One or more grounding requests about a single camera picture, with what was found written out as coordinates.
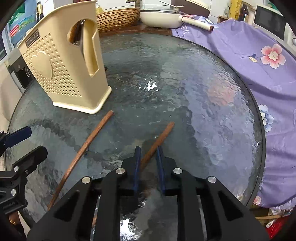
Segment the metal screw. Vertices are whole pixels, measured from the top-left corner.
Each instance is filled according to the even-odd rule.
[[[123,174],[124,172],[125,172],[125,169],[124,169],[124,168],[121,168],[121,167],[120,167],[120,168],[117,168],[117,169],[116,169],[116,173],[117,173],[117,174]]]
[[[11,196],[13,196],[13,197],[14,197],[16,194],[17,194],[17,190],[15,190],[15,189],[12,189],[12,190],[11,190]]]
[[[182,169],[181,168],[178,168],[178,167],[176,167],[174,170],[173,170],[173,172],[175,173],[175,174],[181,174],[182,173]]]
[[[84,177],[81,179],[82,183],[87,184],[91,181],[90,177]]]
[[[215,183],[217,181],[215,177],[208,177],[207,180],[209,181],[209,183]]]

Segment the heart emblem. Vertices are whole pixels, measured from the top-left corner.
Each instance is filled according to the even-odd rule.
[[[32,56],[32,64],[35,69],[48,80],[52,78],[52,65],[47,54],[44,51],[39,51],[37,55]]]

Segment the frying pan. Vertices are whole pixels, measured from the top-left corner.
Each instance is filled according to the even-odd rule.
[[[174,9],[150,8],[150,9],[140,10],[140,18],[142,23],[149,27],[156,27],[156,28],[178,28],[183,23],[188,23],[188,24],[206,29],[210,32],[213,31],[214,29],[213,26],[207,23],[186,17],[185,13],[178,10],[178,8],[182,6],[176,7],[171,4],[168,4],[168,5],[172,6]]]

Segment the dark bottle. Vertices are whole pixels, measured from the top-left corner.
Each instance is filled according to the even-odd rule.
[[[249,11],[247,5],[243,4],[242,8],[239,13],[239,19],[238,21],[244,21],[247,22],[249,17]]]

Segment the purple cloth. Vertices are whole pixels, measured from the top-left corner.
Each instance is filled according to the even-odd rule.
[[[266,132],[266,163],[257,204],[295,206],[295,59],[273,38],[245,22],[227,20],[215,25],[212,33],[189,24],[172,31],[174,36],[195,42],[220,56],[250,88]]]

